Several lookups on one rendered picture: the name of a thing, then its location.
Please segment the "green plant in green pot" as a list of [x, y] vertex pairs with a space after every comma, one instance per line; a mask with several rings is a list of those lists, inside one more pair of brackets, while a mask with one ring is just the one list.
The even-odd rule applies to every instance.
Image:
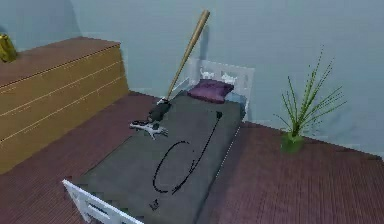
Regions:
[[280, 150], [285, 153], [296, 153], [304, 145], [304, 135], [311, 125], [321, 124], [321, 117], [337, 110], [347, 103], [343, 99], [342, 86], [332, 90], [328, 95], [318, 100], [321, 88], [333, 70], [333, 59], [319, 75], [319, 69], [324, 56], [324, 48], [321, 48], [314, 67], [311, 69], [305, 81], [303, 95], [298, 97], [292, 79], [287, 77], [288, 89], [281, 94], [283, 106], [287, 112], [287, 119], [276, 114], [285, 127], [282, 128]]

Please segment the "black lumpy object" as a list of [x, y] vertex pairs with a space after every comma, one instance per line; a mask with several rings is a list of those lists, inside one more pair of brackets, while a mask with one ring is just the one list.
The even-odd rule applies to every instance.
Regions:
[[168, 101], [157, 104], [149, 112], [148, 120], [150, 122], [161, 121], [164, 115], [169, 111], [170, 108], [171, 108], [171, 103]]

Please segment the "wooden baseball bat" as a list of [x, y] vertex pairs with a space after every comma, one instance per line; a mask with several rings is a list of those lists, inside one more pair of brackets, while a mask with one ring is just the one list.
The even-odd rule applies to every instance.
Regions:
[[199, 18], [197, 24], [196, 24], [196, 27], [193, 31], [193, 34], [190, 38], [190, 41], [189, 41], [189, 43], [185, 49], [185, 52], [184, 52], [184, 55], [183, 55], [182, 60], [180, 62], [180, 65], [179, 65], [179, 67], [178, 67], [178, 69], [177, 69], [177, 71], [176, 71], [176, 73], [172, 79], [172, 82], [169, 86], [167, 95], [165, 97], [166, 100], [168, 100], [170, 98], [171, 93], [173, 91], [173, 88], [174, 88], [174, 86], [175, 86], [175, 84], [176, 84], [176, 82], [177, 82], [177, 80], [178, 80], [191, 52], [193, 51], [194, 46], [196, 45], [209, 16], [210, 16], [210, 11], [207, 9], [204, 9], [200, 15], [200, 18]]

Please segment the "yellow vase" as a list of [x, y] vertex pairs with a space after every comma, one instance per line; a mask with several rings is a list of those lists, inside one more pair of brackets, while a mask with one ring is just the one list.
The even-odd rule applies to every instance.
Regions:
[[17, 52], [10, 37], [6, 34], [0, 34], [0, 59], [3, 62], [12, 62], [16, 57]]

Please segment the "grey and white flat object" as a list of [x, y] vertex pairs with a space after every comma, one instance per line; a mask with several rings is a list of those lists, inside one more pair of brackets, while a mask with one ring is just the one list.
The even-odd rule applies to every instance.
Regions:
[[165, 127], [162, 127], [159, 123], [152, 123], [149, 121], [133, 121], [129, 124], [131, 129], [135, 130], [144, 130], [146, 131], [152, 139], [155, 139], [156, 134], [161, 134], [164, 136], [168, 135], [168, 130]]

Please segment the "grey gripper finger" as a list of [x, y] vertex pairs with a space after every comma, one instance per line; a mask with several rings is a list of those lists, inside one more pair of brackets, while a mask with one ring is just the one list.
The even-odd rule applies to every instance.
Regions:
[[168, 193], [169, 190], [163, 190], [163, 189], [160, 189], [160, 188], [157, 186], [157, 184], [156, 184], [156, 180], [157, 180], [158, 173], [159, 173], [159, 171], [160, 171], [160, 169], [161, 169], [161, 166], [162, 166], [164, 160], [165, 160], [166, 157], [168, 156], [168, 154], [173, 150], [174, 147], [176, 147], [176, 146], [179, 145], [179, 144], [190, 144], [190, 143], [189, 143], [188, 141], [184, 141], [184, 140], [182, 140], [182, 141], [178, 141], [178, 142], [174, 143], [172, 146], [170, 146], [170, 147], [168, 148], [168, 150], [166, 151], [166, 153], [164, 154], [164, 156], [163, 156], [163, 158], [161, 159], [161, 161], [159, 162], [159, 164], [157, 165], [157, 168], [156, 168], [156, 170], [155, 170], [155, 172], [154, 172], [154, 175], [153, 175], [153, 178], [152, 178], [152, 186], [153, 186], [153, 188], [155, 189], [155, 191], [157, 191], [157, 192], [159, 192], [159, 193], [161, 193], [161, 194]]
[[204, 153], [205, 153], [205, 151], [206, 151], [206, 149], [207, 149], [207, 147], [209, 145], [209, 142], [210, 142], [210, 140], [212, 138], [212, 135], [215, 132], [216, 127], [217, 127], [217, 125], [218, 125], [218, 123], [219, 123], [219, 121], [220, 121], [222, 116], [223, 116], [222, 112], [216, 111], [216, 123], [215, 123], [215, 125], [214, 125], [214, 127], [213, 127], [213, 129], [212, 129], [212, 131], [211, 131], [211, 133], [209, 135], [208, 140], [206, 141], [206, 143], [204, 145], [204, 148], [203, 148], [202, 152], [200, 153], [200, 156], [199, 156], [198, 160], [197, 161], [193, 160], [188, 175], [184, 178], [184, 180], [180, 184], [178, 184], [176, 187], [174, 187], [174, 189], [172, 190], [172, 195], [174, 195], [177, 191], [179, 191], [179, 189], [185, 184], [187, 179], [190, 177], [190, 175], [196, 169], [197, 165], [201, 161], [201, 159], [202, 159], [202, 157], [203, 157], [203, 155], [204, 155]]

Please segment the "white bed with grey cover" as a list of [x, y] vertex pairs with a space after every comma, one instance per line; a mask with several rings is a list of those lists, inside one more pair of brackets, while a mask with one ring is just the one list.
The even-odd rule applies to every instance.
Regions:
[[[86, 222], [102, 224], [196, 224], [212, 183], [228, 154], [242, 121], [248, 117], [255, 71], [252, 68], [191, 58], [182, 81], [174, 88], [171, 108], [160, 125], [168, 135], [155, 139], [144, 130], [135, 130], [102, 161], [64, 186]], [[187, 91], [201, 79], [232, 84], [223, 104], [190, 97]], [[209, 145], [194, 172], [172, 195], [197, 161], [222, 112]], [[156, 184], [169, 190], [161, 194], [152, 186], [157, 165], [170, 146], [178, 141], [164, 160]], [[153, 211], [149, 204], [159, 200]]]

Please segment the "purple pillow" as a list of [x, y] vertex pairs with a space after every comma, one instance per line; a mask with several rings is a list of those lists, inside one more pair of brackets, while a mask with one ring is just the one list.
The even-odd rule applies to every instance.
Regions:
[[213, 79], [201, 79], [197, 85], [187, 91], [195, 99], [223, 104], [225, 97], [234, 89], [232, 84]]

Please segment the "brown wooden chest of drawers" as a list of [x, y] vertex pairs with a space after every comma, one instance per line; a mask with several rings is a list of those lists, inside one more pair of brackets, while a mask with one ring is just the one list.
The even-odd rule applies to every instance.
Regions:
[[0, 61], [0, 174], [128, 92], [114, 41], [76, 37]]

